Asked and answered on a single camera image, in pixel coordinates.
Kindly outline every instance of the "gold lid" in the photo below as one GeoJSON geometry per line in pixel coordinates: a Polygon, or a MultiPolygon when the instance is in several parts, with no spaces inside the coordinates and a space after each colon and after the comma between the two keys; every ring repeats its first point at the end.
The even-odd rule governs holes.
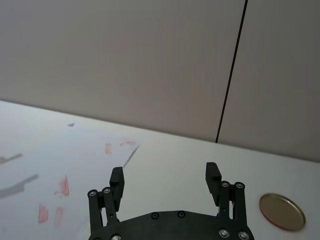
{"type": "Polygon", "coordinates": [[[304,212],[285,196],[267,193],[260,198],[259,207],[265,218],[281,229],[298,231],[306,224],[304,212]]]}

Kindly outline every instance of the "white table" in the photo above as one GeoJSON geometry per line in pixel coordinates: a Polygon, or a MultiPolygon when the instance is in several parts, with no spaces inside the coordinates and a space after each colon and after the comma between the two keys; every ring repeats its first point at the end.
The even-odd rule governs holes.
{"type": "Polygon", "coordinates": [[[121,221],[154,211],[216,215],[218,208],[205,181],[206,162],[216,162],[223,180],[246,185],[247,221],[256,240],[319,238],[318,163],[3,101],[0,123],[0,157],[5,158],[27,154],[71,123],[142,139],[124,170],[125,187],[117,214],[121,221]],[[259,198],[269,192],[282,194],[302,208],[307,221],[302,231],[283,231],[262,216],[259,198]]]}

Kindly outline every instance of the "table surface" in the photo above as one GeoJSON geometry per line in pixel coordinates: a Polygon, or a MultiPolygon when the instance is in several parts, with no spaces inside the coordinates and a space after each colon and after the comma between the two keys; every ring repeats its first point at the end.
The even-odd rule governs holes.
{"type": "Polygon", "coordinates": [[[154,211],[216,215],[218,208],[205,181],[206,162],[215,162],[223,180],[245,184],[247,222],[256,240],[318,239],[319,163],[4,101],[0,101],[0,120],[0,157],[5,158],[28,154],[72,123],[141,139],[124,170],[117,214],[121,221],[154,211]],[[296,202],[306,215],[305,228],[287,232],[271,225],[259,210],[265,193],[279,193],[296,202]]]}

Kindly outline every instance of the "black seam line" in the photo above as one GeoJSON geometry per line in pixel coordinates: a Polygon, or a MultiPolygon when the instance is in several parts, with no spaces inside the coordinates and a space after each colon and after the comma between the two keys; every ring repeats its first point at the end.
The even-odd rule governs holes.
{"type": "Polygon", "coordinates": [[[230,69],[229,81],[228,81],[228,85],[226,87],[226,92],[225,92],[225,97],[224,97],[224,102],[223,102],[223,107],[222,107],[219,127],[218,127],[218,131],[216,133],[216,139],[215,139],[216,143],[218,142],[218,139],[219,139],[222,120],[224,118],[224,113],[225,113],[225,109],[226,109],[227,98],[228,98],[228,93],[229,93],[229,88],[230,88],[230,82],[231,82],[231,78],[232,78],[232,73],[234,71],[234,66],[235,66],[235,61],[236,61],[236,57],[237,57],[237,51],[238,51],[238,46],[239,46],[239,41],[240,41],[240,36],[241,36],[241,31],[242,31],[242,26],[244,24],[244,19],[245,19],[246,10],[247,10],[247,4],[248,4],[248,0],[245,0],[244,7],[243,7],[243,12],[242,12],[242,17],[241,17],[241,22],[240,22],[240,27],[239,27],[239,32],[238,32],[238,37],[236,39],[236,44],[235,44],[235,49],[234,49],[234,54],[233,54],[233,59],[232,59],[232,64],[231,64],[231,69],[230,69]]]}

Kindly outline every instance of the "red stain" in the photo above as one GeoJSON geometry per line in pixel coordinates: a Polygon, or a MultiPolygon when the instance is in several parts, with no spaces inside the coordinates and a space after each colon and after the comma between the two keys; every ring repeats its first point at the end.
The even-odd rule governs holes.
{"type": "Polygon", "coordinates": [[[134,145],[136,145],[136,142],[135,141],[123,141],[122,143],[120,143],[120,146],[123,146],[125,144],[134,146],[134,145]]]}
{"type": "Polygon", "coordinates": [[[40,203],[38,223],[39,224],[45,223],[46,221],[48,221],[48,217],[49,217],[48,209],[46,208],[46,206],[44,206],[40,203]]]}
{"type": "Polygon", "coordinates": [[[55,211],[54,228],[59,228],[64,221],[64,208],[59,206],[55,211]]]}
{"type": "Polygon", "coordinates": [[[106,143],[105,144],[105,150],[104,150],[105,154],[107,155],[111,155],[112,152],[111,152],[111,143],[106,143]]]}
{"type": "Polygon", "coordinates": [[[54,195],[57,195],[57,194],[62,194],[64,196],[70,195],[67,175],[65,175],[64,180],[59,183],[59,187],[60,187],[60,191],[55,191],[54,195]]]}

